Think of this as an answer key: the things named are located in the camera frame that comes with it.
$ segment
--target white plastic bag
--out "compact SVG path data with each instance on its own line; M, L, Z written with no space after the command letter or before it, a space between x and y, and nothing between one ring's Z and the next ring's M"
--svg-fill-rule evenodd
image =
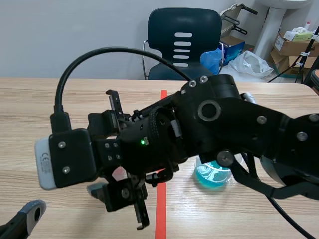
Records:
M238 72L247 73L256 77L268 76L274 69L269 67L267 62L250 51L245 51L229 65Z

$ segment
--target wooden table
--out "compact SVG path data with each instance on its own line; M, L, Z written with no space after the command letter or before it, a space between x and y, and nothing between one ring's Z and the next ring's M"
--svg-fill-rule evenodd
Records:
M156 189L148 186L150 226L137 231L133 207L107 213L90 197L86 183L53 191L39 187L34 159L36 140L51 134L49 116L57 79L0 78L0 225L28 201L43 199L47 211L32 239L113 239L155 237ZM72 79L66 84L65 110L73 128L87 126L87 114L110 107L105 91L118 90L124 112L131 113L160 99L160 90L173 93L181 81ZM257 103L291 117L319 113L319 98L308 87L287 83L241 83ZM194 160L180 165L167 183L167 238L302 238L266 198L233 181L222 192L203 189L193 177ZM258 168L262 180L273 181ZM280 205L301 226L319 237L319 203L302 196Z

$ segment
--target white wall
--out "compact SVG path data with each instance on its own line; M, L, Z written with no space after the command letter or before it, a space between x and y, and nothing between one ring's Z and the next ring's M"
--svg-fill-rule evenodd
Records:
M2 0L0 76L60 77L79 55L99 47L142 48L159 7L217 12L236 0ZM112 53L80 65L72 77L142 79L141 58Z

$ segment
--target blue liquid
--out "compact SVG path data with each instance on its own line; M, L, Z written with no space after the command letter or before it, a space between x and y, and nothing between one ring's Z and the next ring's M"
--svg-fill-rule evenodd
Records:
M231 177L229 168L219 166L216 161L201 164L199 159L196 159L195 174L198 180L207 187L223 186Z

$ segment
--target white sink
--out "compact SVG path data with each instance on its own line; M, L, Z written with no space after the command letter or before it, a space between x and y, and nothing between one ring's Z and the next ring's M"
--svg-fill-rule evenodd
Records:
M278 30L287 9L302 8L312 0L257 0L264 6L269 7L268 16L257 41L254 53L263 58L269 57Z
M298 9L308 5L311 0L257 0L264 6L280 9Z

